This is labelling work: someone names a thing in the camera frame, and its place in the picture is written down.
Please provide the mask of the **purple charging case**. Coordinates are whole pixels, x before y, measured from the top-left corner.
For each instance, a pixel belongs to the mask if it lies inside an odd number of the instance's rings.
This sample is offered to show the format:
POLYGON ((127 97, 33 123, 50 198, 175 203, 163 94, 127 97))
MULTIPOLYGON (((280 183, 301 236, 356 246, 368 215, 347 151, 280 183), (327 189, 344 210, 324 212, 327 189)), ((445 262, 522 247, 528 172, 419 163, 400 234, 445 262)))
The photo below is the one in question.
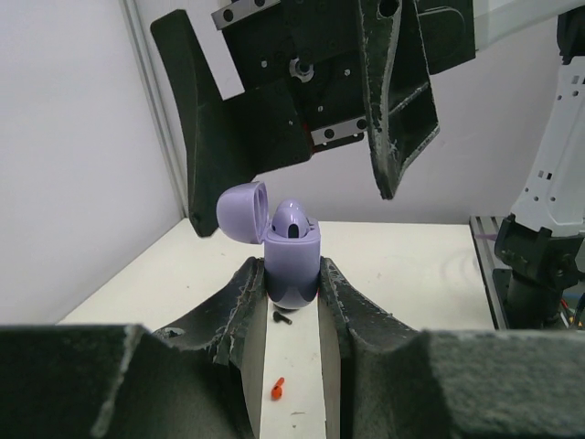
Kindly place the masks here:
POLYGON ((274 233, 274 213, 269 213, 267 189, 260 181, 226 190, 218 199, 216 214, 219 228, 232 240, 264 246, 265 288, 274 304, 297 310, 315 299, 321 263, 316 219, 306 213, 309 230, 303 238, 286 239, 274 233))

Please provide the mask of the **red earbud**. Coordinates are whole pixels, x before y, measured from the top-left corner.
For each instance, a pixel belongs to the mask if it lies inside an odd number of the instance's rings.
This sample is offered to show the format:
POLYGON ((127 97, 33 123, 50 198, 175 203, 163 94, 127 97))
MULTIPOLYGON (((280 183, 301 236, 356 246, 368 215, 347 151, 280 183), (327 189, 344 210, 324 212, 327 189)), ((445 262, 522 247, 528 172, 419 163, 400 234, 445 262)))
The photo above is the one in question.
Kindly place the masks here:
POLYGON ((271 399, 273 401, 278 401, 282 395, 283 395, 283 384, 285 382, 284 377, 280 377, 279 379, 277 379, 277 381, 274 383, 274 385, 271 388, 271 399))

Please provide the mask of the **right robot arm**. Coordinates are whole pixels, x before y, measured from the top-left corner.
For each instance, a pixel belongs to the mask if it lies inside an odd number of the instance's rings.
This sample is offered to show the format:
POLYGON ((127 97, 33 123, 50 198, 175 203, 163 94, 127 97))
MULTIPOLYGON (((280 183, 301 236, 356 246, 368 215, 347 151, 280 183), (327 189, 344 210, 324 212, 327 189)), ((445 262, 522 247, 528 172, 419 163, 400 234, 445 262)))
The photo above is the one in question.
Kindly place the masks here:
POLYGON ((367 140, 380 195, 394 198, 440 126, 431 75, 518 30, 557 19, 556 100, 526 183, 495 238, 507 275, 490 304, 510 329, 582 328, 562 296, 584 274, 584 4, 509 1, 233 1, 212 14, 244 91, 222 97, 188 14, 150 32, 186 147, 188 217, 264 248, 264 284, 297 309, 324 290, 320 234, 295 201, 268 208, 260 174, 367 140))

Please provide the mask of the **purple earbud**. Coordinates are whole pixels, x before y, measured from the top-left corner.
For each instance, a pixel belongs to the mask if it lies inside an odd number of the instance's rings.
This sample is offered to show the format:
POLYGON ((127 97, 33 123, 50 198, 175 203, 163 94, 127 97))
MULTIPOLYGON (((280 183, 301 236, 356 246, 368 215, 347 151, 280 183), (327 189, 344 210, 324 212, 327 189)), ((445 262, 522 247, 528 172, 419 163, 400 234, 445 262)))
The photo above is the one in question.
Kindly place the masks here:
POLYGON ((271 229, 286 239, 303 238, 309 230, 309 221, 301 204, 295 199, 285 199, 274 212, 271 229))

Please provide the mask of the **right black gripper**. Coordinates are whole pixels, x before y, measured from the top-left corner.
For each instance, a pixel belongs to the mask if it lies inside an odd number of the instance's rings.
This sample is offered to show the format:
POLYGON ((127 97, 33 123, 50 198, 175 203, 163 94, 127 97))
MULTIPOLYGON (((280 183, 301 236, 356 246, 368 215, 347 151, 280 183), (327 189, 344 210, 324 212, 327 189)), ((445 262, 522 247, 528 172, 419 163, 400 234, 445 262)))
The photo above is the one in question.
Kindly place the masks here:
POLYGON ((222 100, 185 10, 150 31, 186 148, 188 219, 227 189, 367 139, 380 196, 437 136, 431 76, 474 57, 470 1, 234 1, 213 16, 243 93, 222 100))

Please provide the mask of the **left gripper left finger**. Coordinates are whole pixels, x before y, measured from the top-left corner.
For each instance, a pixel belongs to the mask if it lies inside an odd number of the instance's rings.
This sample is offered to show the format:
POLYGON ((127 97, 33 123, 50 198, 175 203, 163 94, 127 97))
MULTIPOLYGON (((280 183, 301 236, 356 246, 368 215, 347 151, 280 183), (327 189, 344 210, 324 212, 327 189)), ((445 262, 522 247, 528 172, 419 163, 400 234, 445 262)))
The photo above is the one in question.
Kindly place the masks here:
POLYGON ((264 265, 176 321, 1 329, 4 438, 256 438, 264 265))

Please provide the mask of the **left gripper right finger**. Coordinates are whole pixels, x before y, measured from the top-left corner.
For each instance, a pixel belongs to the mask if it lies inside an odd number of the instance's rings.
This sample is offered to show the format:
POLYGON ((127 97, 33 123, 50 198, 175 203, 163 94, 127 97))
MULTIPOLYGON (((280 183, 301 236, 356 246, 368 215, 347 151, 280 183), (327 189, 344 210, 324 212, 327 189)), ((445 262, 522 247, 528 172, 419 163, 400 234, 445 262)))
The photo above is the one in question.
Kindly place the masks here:
POLYGON ((320 261, 329 438, 581 438, 584 335, 415 330, 320 261))

